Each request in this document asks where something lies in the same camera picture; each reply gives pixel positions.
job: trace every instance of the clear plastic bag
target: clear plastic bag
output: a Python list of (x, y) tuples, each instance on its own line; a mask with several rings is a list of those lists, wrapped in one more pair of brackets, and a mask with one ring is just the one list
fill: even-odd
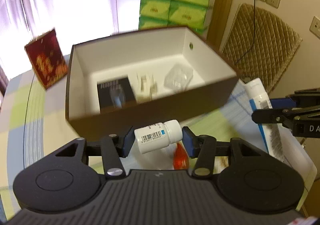
[(164, 78), (164, 87), (182, 91), (185, 90), (193, 77), (193, 69), (182, 65), (175, 64)]

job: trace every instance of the red package with yellow print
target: red package with yellow print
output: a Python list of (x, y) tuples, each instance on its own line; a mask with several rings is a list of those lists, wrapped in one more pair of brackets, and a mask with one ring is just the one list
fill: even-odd
[(54, 29), (37, 37), (24, 49), (39, 82), (45, 89), (67, 74), (68, 66), (61, 53)]

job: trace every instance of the quilted chair back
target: quilted chair back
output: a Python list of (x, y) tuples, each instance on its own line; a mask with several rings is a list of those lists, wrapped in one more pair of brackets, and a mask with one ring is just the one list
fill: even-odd
[(241, 4), (222, 53), (241, 71), (241, 79), (259, 77), (270, 93), (289, 66), (302, 38), (267, 10), (256, 7), (255, 22), (254, 46), (242, 57), (252, 45), (253, 5)]

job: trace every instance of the red object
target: red object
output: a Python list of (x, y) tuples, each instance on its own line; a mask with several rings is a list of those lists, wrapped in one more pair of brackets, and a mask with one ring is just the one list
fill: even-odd
[(181, 146), (180, 143), (177, 143), (177, 149), (174, 152), (173, 168), (175, 170), (189, 168), (189, 157), (186, 150), (183, 148), (183, 146)]
[(54, 29), (32, 40), (24, 49), (39, 82), (45, 89), (67, 74), (68, 66), (61, 53)]

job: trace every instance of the barcode number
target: barcode number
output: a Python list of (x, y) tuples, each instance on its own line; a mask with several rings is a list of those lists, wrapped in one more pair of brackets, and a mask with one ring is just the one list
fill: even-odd
[(269, 104), (268, 104), (267, 101), (262, 101), (262, 102), (259, 102), (259, 103), (260, 103), (260, 107), (262, 109), (270, 109)]
[(160, 137), (161, 137), (161, 132), (157, 131), (157, 132), (142, 136), (142, 143), (148, 142), (148, 141), (151, 141), (153, 139), (160, 138)]

